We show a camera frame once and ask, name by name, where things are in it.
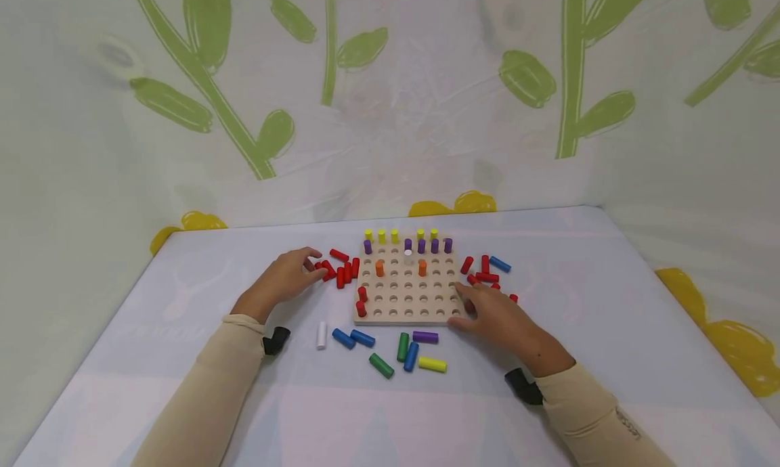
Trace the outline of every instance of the purple peg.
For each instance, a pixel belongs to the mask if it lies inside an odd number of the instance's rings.
[[[412,340],[424,344],[437,344],[438,334],[434,332],[412,332]]]

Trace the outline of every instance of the wooden pegboard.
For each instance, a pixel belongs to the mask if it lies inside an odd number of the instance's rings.
[[[460,278],[460,263],[455,253],[443,252],[443,239],[440,236],[439,252],[431,253],[431,242],[426,241],[425,254],[417,253],[415,236],[399,236],[399,243],[392,244],[390,236],[387,243],[379,244],[376,237],[372,252],[366,255],[361,242],[360,272],[353,282],[355,298],[353,300],[353,320],[361,325],[445,325],[450,317],[465,317],[466,310],[455,289]],[[404,263],[404,240],[412,238],[412,261]],[[385,262],[385,276],[376,276],[376,261]],[[427,275],[419,276],[418,262],[425,259]],[[358,288],[365,286],[368,292],[366,316],[358,317],[354,304],[358,301]]]

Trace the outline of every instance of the hand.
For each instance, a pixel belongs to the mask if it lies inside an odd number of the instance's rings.
[[[246,315],[265,324],[277,304],[298,297],[328,273],[327,269],[314,269],[309,257],[320,258],[322,252],[303,247],[277,257],[261,277],[241,294],[230,314]]]
[[[499,349],[517,355],[523,337],[538,328],[522,308],[498,289],[488,288],[482,283],[473,287],[455,283],[455,289],[464,299],[471,299],[477,310],[477,318],[453,317],[447,324],[453,328],[486,339]]]
[[[575,364],[574,358],[553,335],[545,332],[509,297],[482,283],[473,287],[455,283],[455,289],[471,299],[477,318],[452,317],[450,327],[481,337],[509,353],[517,355],[534,375],[543,378]]]

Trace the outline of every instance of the beige sleeve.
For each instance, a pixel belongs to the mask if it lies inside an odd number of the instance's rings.
[[[550,424],[580,466],[674,465],[580,364],[536,381]]]
[[[219,467],[265,356],[263,333],[245,315],[222,318],[131,467]]]

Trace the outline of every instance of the yellow flower pattern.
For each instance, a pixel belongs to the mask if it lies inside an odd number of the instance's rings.
[[[157,255],[165,241],[175,231],[212,230],[214,228],[227,228],[227,225],[216,215],[205,214],[200,211],[186,212],[181,216],[181,227],[164,227],[157,232],[157,235],[152,238],[149,244],[149,252],[153,256]]]
[[[447,208],[438,201],[418,201],[409,209],[410,217],[451,215],[458,213],[487,213],[497,211],[493,196],[478,191],[466,191],[455,200],[454,208]]]
[[[688,274],[677,268],[655,273],[754,396],[767,397],[780,390],[775,345],[768,338],[730,319],[708,323],[707,304]]]

